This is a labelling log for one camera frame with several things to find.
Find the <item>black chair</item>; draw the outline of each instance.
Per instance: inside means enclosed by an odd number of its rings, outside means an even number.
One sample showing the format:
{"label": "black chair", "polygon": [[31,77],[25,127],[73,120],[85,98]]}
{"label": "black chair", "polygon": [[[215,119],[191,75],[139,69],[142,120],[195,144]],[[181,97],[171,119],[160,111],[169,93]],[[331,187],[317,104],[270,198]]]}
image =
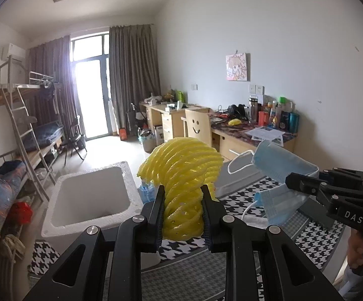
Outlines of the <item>black chair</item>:
{"label": "black chair", "polygon": [[[69,138],[65,139],[64,141],[62,141],[62,143],[60,144],[61,147],[66,147],[66,156],[64,158],[64,165],[66,166],[66,160],[67,160],[67,152],[69,151],[69,145],[72,147],[72,153],[71,153],[71,157],[73,156],[73,149],[77,152],[77,154],[79,155],[79,157],[84,161],[84,158],[80,155],[78,149],[77,149],[77,143],[78,141],[81,139],[81,133],[80,133],[80,116],[77,115],[76,118],[73,120],[72,124],[70,125],[70,134],[69,134]],[[85,144],[83,143],[83,141],[80,141],[80,143],[82,144],[82,146],[84,147],[85,151],[86,151],[86,156],[87,156],[87,148],[85,147]]]}

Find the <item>cardboard box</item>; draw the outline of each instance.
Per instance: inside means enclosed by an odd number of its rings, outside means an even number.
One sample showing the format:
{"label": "cardboard box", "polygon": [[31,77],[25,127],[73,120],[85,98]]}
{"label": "cardboard box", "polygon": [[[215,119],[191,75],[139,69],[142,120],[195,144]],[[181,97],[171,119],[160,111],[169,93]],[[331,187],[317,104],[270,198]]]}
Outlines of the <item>cardboard box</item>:
{"label": "cardboard box", "polygon": [[155,139],[157,146],[162,145],[165,140],[163,139],[163,127],[162,125],[155,126]]}

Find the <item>curtain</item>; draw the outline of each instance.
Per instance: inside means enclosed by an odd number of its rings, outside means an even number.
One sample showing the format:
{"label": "curtain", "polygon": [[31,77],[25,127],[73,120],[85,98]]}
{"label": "curtain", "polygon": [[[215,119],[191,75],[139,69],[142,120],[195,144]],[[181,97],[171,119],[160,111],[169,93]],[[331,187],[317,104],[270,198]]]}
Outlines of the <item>curtain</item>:
{"label": "curtain", "polygon": [[[80,115],[81,131],[84,133],[84,125],[80,111],[77,87],[73,78],[70,63],[70,36],[58,38],[30,49],[28,56],[28,69],[38,73],[55,77],[63,85],[58,97],[61,104],[63,125],[65,133],[70,133],[70,125],[76,115]],[[38,126],[57,120],[53,103],[36,94],[31,107],[33,115],[38,120]]]}
{"label": "curtain", "polygon": [[109,32],[109,76],[116,122],[127,128],[130,103],[161,94],[151,26],[116,26]]}

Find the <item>power socket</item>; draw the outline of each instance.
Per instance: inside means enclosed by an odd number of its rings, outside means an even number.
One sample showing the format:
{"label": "power socket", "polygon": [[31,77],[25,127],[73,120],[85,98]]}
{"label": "power socket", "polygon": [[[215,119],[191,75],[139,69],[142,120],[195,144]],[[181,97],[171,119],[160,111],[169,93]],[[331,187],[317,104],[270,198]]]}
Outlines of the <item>power socket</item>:
{"label": "power socket", "polygon": [[255,85],[255,94],[264,95],[264,86]]}
{"label": "power socket", "polygon": [[250,85],[250,94],[255,94],[255,85]]}

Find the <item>anime picture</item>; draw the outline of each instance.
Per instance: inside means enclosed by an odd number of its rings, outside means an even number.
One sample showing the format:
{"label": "anime picture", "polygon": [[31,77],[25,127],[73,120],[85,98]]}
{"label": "anime picture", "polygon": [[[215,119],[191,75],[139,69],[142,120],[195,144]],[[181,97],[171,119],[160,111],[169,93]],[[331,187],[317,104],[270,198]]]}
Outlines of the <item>anime picture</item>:
{"label": "anime picture", "polygon": [[226,79],[229,81],[247,81],[247,55],[235,53],[226,56]]}

